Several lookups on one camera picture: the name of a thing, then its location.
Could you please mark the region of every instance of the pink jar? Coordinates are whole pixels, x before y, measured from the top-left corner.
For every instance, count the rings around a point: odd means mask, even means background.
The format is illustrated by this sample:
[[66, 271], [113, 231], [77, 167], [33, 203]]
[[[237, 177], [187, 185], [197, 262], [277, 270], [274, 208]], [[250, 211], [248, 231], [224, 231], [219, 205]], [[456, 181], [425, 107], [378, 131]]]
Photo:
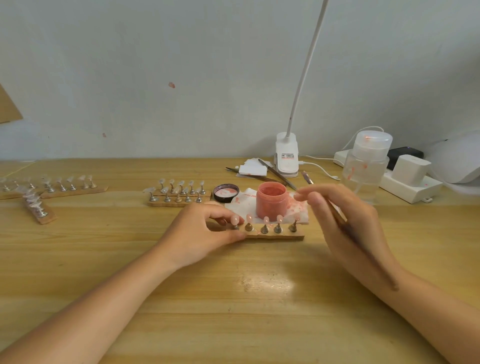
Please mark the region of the pink jar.
[[287, 188], [278, 182], [264, 182], [258, 186], [257, 216], [268, 216], [270, 221], [276, 221], [278, 215], [285, 216], [288, 204]]

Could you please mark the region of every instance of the white wall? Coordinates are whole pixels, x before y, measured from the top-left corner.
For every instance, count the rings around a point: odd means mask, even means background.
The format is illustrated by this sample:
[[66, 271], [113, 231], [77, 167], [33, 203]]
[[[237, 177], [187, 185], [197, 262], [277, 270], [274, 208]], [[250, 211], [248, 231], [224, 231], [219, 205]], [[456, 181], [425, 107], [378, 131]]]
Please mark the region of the white wall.
[[[0, 158], [269, 155], [320, 7], [2, 0], [0, 83], [25, 120], [0, 125]], [[480, 128], [479, 19], [478, 0], [331, 0], [300, 152], [333, 153], [372, 124], [396, 146]]]

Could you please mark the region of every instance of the clear plastic bottle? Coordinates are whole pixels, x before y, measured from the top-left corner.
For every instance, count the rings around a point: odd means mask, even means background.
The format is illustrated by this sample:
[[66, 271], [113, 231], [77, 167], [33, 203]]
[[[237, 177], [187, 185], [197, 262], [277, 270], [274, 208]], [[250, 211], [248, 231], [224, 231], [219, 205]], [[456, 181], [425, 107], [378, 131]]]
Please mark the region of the clear plastic bottle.
[[385, 173], [392, 144], [388, 133], [365, 130], [357, 134], [353, 149], [347, 154], [341, 182], [362, 200], [373, 202]]

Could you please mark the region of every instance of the wooden table surface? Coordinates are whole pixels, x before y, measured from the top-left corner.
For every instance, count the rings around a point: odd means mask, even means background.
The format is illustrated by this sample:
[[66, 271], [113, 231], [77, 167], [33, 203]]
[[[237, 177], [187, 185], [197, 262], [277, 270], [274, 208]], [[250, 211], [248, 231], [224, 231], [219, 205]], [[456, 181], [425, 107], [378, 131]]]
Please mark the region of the wooden table surface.
[[[239, 159], [69, 159], [0, 163], [9, 177], [93, 174], [103, 194], [48, 200], [39, 225], [19, 199], [0, 201], [0, 349], [151, 247], [178, 212], [144, 203], [161, 178], [231, 182]], [[340, 167], [321, 163], [333, 174]], [[304, 166], [315, 182], [333, 182]], [[297, 186], [306, 183], [293, 179]], [[410, 205], [386, 191], [378, 211], [400, 262], [480, 306], [480, 198], [443, 189]], [[239, 243], [168, 278], [101, 363], [445, 363], [401, 317], [331, 257], [310, 214], [302, 242]]]

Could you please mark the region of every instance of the hand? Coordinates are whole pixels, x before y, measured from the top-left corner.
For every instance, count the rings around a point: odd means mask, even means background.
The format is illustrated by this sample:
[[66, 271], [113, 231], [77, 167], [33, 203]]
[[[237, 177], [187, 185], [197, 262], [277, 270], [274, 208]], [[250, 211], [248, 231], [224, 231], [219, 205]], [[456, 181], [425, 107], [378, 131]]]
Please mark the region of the hand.
[[196, 263], [208, 253], [223, 245], [245, 239], [240, 230], [210, 231], [206, 220], [212, 218], [220, 225], [230, 223], [234, 212], [215, 202], [184, 207], [158, 242], [162, 251], [176, 269]]
[[402, 268], [388, 248], [377, 210], [360, 200], [347, 187], [341, 184], [313, 184], [298, 189], [294, 197], [297, 201], [308, 201], [322, 227], [330, 251], [364, 286], [373, 291], [375, 288], [387, 286], [388, 283], [380, 277], [365, 253], [340, 230], [325, 199], [341, 209], [356, 236], [389, 273], [393, 277], [400, 274]]

